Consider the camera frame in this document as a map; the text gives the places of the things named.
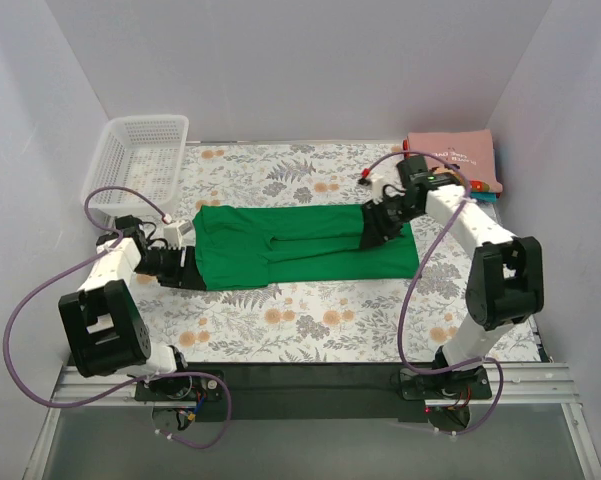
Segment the green t shirt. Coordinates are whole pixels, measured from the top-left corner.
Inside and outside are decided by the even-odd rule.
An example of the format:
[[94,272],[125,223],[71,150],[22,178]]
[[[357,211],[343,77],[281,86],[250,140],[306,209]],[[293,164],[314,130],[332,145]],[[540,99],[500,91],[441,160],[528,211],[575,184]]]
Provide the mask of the green t shirt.
[[203,206],[193,219],[195,262],[209,291],[274,283],[411,279],[420,261],[411,227],[362,249],[358,205]]

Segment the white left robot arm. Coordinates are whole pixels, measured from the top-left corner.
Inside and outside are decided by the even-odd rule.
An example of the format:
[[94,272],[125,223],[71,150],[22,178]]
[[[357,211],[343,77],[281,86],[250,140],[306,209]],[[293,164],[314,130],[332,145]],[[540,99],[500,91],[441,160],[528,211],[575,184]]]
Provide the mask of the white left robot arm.
[[172,221],[153,239],[144,222],[127,215],[111,233],[98,238],[87,280],[58,303],[69,347],[79,373],[88,378],[121,373],[158,376],[158,387],[173,400],[185,398],[193,386],[186,361],[171,345],[151,340],[130,291],[136,274],[152,276],[166,288],[204,290],[195,248],[185,244],[194,230],[190,220]]

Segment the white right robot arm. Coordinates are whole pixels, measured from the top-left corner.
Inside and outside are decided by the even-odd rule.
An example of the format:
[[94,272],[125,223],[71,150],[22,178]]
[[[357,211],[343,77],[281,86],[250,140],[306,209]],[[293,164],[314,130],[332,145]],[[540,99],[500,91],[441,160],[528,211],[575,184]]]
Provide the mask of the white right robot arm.
[[372,194],[361,207],[360,246],[379,247],[396,238],[405,224],[429,216],[470,257],[467,315],[455,336],[441,347],[431,368],[404,364],[416,375],[433,376],[434,389],[451,398],[466,389],[467,371],[488,362],[489,351],[504,334],[542,310],[542,247],[534,237],[516,236],[486,215],[458,167],[437,157],[444,170],[433,172],[427,166],[432,154],[406,150],[400,155],[400,186],[387,183],[373,166],[360,175],[359,184],[369,186]]

